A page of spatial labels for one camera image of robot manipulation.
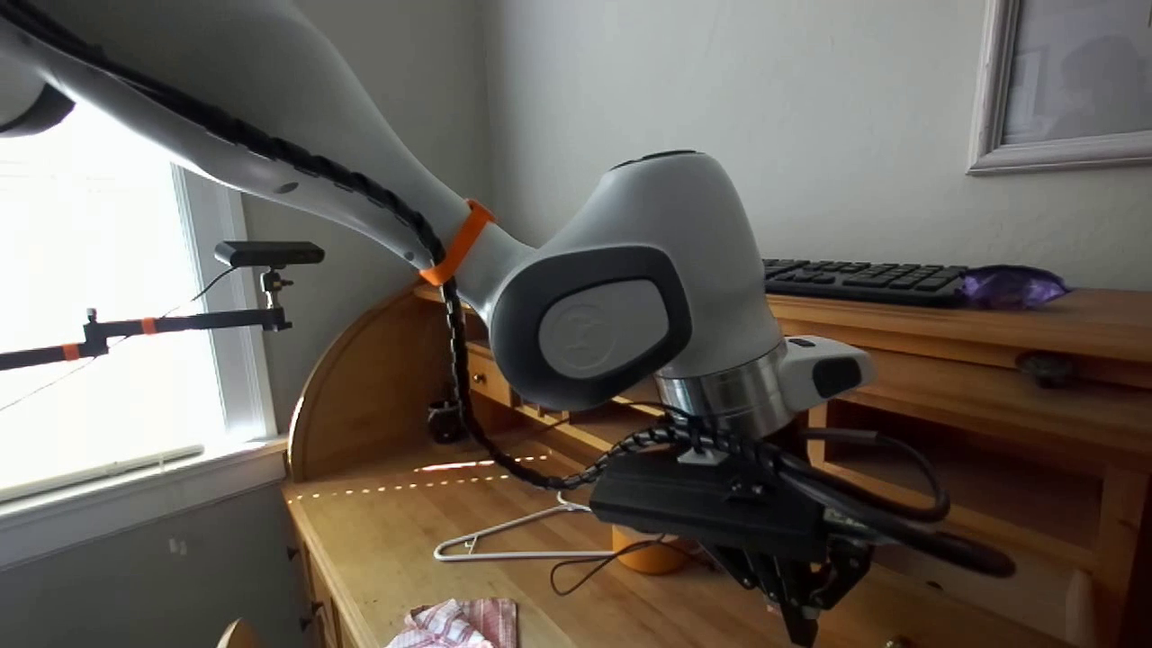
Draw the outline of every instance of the robotic arm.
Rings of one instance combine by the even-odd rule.
[[[620,162],[566,231],[531,247],[404,147],[287,0],[0,0],[0,132],[42,131],[74,96],[196,172],[362,231],[450,303],[462,293],[514,394],[542,406],[599,406],[660,375],[712,463],[608,460],[596,510],[706,539],[738,582],[785,607],[797,642],[867,570],[870,545],[845,551],[844,532],[824,532],[833,509],[941,559],[1011,574],[990,551],[974,559],[980,547],[965,539],[870,516],[861,493],[808,469],[790,423],[857,390],[867,359],[827,340],[780,340],[747,210],[708,154]]]

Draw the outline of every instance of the window sill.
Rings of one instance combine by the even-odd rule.
[[[285,438],[260,438],[52,497],[5,505],[0,570],[281,483],[285,454]]]

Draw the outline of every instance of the pink fabric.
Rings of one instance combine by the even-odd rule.
[[[518,648],[514,601],[438,601],[404,616],[404,635],[388,648]]]

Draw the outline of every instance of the white wall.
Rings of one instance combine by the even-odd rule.
[[[351,59],[407,147],[450,189],[488,198],[488,100],[479,3],[462,0],[300,0]],[[251,239],[316,243],[320,268],[292,268],[292,333],[272,336],[276,423],[353,318],[398,294],[416,275],[388,251],[316,215],[246,201]]]
[[[765,255],[1038,262],[1152,289],[1152,168],[965,177],[980,0],[494,0],[502,219],[545,243],[620,159],[712,150]]]
[[[210,648],[249,619],[267,648],[309,648],[281,483],[0,570],[0,645]]]

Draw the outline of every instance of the keyboard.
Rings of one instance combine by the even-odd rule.
[[[970,268],[945,262],[840,262],[840,261],[765,261],[765,293],[854,303],[965,305]]]

